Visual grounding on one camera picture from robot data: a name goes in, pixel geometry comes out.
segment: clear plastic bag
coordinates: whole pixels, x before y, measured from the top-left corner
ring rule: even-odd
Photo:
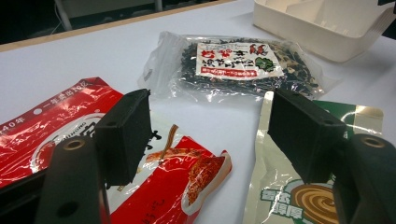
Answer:
[[[336,83],[289,41],[169,32],[161,33],[138,82],[151,98],[217,103],[237,95],[257,101],[275,88],[318,99]]]

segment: white tray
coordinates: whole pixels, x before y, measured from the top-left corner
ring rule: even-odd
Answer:
[[[253,23],[326,59],[345,62],[390,26],[393,4],[376,0],[255,0]]]

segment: snack package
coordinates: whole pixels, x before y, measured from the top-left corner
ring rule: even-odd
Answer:
[[[64,139],[92,136],[94,125],[121,96],[101,78],[86,78],[2,124],[0,188],[45,169]]]
[[[243,223],[339,223],[332,196],[332,176],[327,183],[304,184],[290,161],[268,135],[273,93],[268,91],[262,104],[256,136],[256,162],[253,169]],[[342,120],[345,138],[354,133],[381,135],[380,109],[314,101]]]
[[[64,139],[93,135],[94,125],[122,97],[102,79],[82,79],[2,125],[0,188],[45,169]],[[150,112],[152,138],[134,181],[107,193],[112,223],[192,223],[205,198],[232,169],[176,125]]]
[[[214,156],[151,112],[155,132],[133,183],[107,191],[112,223],[192,223],[230,173],[227,151]]]
[[[218,103],[235,95],[262,98],[275,88],[316,99],[334,83],[292,42],[169,32],[161,33],[139,79],[154,98]]]

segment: spiral logo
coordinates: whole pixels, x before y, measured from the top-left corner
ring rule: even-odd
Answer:
[[[291,191],[291,204],[302,207],[304,216],[316,223],[338,223],[332,189],[301,185]]]

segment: white table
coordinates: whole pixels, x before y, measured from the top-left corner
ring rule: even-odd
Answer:
[[[136,80],[161,31],[277,39],[252,25],[252,11],[252,0],[238,0],[4,51],[0,53],[0,123],[84,77],[101,77],[123,93],[136,90]],[[383,137],[396,145],[396,41],[380,37],[347,63],[312,58],[325,76],[343,79],[321,100],[383,109]],[[227,149],[232,156],[232,173],[207,199],[196,223],[241,223],[260,106],[234,109],[170,100],[152,102],[150,107],[215,154]]]

